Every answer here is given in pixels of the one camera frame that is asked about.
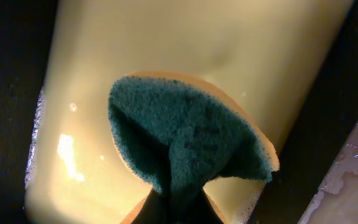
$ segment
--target green sponge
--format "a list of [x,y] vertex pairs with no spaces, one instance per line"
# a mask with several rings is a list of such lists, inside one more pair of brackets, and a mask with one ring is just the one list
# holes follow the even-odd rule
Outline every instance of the green sponge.
[[246,119],[180,80],[126,76],[111,88],[116,147],[133,172],[178,215],[217,177],[270,181],[275,170]]

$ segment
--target sponge edge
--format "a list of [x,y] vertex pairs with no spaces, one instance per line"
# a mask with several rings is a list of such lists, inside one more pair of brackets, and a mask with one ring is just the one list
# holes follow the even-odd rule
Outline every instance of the sponge edge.
[[135,72],[112,87],[114,143],[135,175],[165,194],[178,214],[217,177],[269,181],[273,145],[223,91],[172,72]]
[[222,91],[212,83],[209,83],[203,79],[191,75],[166,71],[132,72],[125,75],[125,77],[164,78],[167,80],[178,80],[209,94],[210,96],[219,100],[231,111],[235,112],[236,115],[240,116],[250,125],[250,128],[256,133],[256,135],[260,139],[261,145],[263,145],[263,147],[261,147],[261,153],[265,157],[266,161],[268,161],[268,166],[270,167],[271,171],[278,171],[280,169],[280,163],[278,161],[277,153],[273,144],[258,128],[258,126],[253,122],[253,120],[248,116],[248,114],[241,108],[241,106],[238,105],[238,103],[234,101],[230,96],[228,96],[224,91]]

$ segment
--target black frame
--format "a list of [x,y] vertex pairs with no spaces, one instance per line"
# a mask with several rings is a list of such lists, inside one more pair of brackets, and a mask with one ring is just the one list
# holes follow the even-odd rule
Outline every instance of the black frame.
[[[0,0],[0,223],[29,223],[24,176],[58,0]],[[249,223],[297,223],[358,119],[358,1]]]

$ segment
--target yellow surface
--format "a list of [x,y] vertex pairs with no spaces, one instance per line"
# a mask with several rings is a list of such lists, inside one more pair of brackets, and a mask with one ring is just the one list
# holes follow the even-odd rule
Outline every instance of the yellow surface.
[[[60,1],[37,176],[26,198],[31,216],[37,223],[119,223],[148,194],[150,186],[116,154],[107,118],[112,83],[135,70],[214,83],[279,150],[350,4]],[[260,186],[232,178],[205,190],[230,223]]]

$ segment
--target folded sponge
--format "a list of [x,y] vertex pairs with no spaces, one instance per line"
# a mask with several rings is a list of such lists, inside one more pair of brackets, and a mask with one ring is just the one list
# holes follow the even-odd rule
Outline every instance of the folded sponge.
[[111,88],[109,120],[123,161],[180,215],[217,177],[269,181],[272,144],[219,88],[170,72],[137,72]]

